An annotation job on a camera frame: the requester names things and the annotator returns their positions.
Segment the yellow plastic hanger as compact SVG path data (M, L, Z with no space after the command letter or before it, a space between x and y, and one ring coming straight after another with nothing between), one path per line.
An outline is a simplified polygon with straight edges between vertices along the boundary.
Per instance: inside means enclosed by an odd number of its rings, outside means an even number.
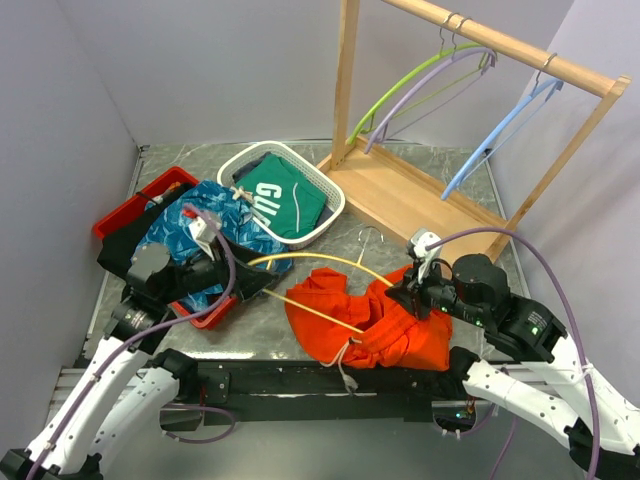
M384 276L382 276L381 274L378 274L377 272L371 270L368 267L363 266L361 263L355 262L355 261L351 261L348 260L346 258L342 258L342 257L338 257L335 255L330 255L330 254L324 254L324 253L317 253L317 252L311 252L311 251L293 251L293 252L287 252L287 253L278 253L278 254L273 254L273 255L266 255L266 256L261 256L258 258L255 258L253 260L250 260L248 262L249 266L256 266L256 265L260 265L260 264L267 264L269 265L270 263L276 261L276 260L284 260L284 259L297 259L297 258L310 258L310 259L321 259L321 260L329 260L329 261L333 261L333 262L337 262L337 263L341 263L341 264L345 264L351 267L356 268L357 270L360 270L370 276L372 276L374 279L376 279L377 281L381 282L382 284L384 284L385 286L392 286L392 283ZM327 320L335 325L339 325L340 327L346 328L352 332L355 332L357 334L362 334L363 331L356 328L353 325L347 324L345 322L342 322L336 318L333 318L327 314L324 314L320 311L314 310L313 308L303 305L299 302L296 302L288 297L285 297L283 295L277 294L274 291L268 290L267 288L264 288L262 290L263 293L266 293L267 295L273 297L273 298L277 298L283 302L285 302L288 305L294 306L298 309L301 309L303 311L306 311L308 313L311 313L319 318L322 318L324 320Z

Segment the orange drawstring shorts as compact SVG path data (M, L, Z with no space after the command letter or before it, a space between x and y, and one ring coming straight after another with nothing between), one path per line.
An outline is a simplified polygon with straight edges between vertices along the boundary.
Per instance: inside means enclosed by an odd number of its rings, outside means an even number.
M325 267L287 290L287 319L310 357L358 369L449 369L450 315L429 311L419 320L386 295L383 282L372 281L360 296L347 292L348 283L347 275Z

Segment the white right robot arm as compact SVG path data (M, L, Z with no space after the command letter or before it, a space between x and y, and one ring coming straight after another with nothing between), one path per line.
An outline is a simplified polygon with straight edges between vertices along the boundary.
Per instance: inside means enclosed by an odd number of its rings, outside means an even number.
M598 452L598 479L639 476L639 410L595 368L580 362L576 342L541 303L511 292L507 275L484 254L469 254L441 273L442 261L415 262L387 296L419 320L445 313L484 331L488 343L554 389L548 395L462 347L438 378L449 398L466 392L545 431L583 470Z

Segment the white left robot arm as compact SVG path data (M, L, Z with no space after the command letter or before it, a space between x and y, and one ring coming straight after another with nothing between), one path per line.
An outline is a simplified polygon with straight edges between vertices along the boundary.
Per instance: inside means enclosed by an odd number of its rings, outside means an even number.
M177 264L169 249L151 243L137 249L125 276L123 300L94 357L44 430L24 449L1 461L8 479L100 479L107 460L148 416L200 388L197 361L177 350L157 350L177 322L170 303L222 284L214 302L246 300L279 275L258 260L261 253L234 243L203 242L194 259Z

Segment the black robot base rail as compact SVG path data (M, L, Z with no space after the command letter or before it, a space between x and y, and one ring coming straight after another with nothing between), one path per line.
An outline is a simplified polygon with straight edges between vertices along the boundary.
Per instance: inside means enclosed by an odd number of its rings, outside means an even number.
M455 372L406 368L346 369L358 384L348 392L335 367L310 361L191 360L180 368L170 400L205 407L205 425L224 411L241 422L401 419L432 422L464 434L494 411L464 392Z

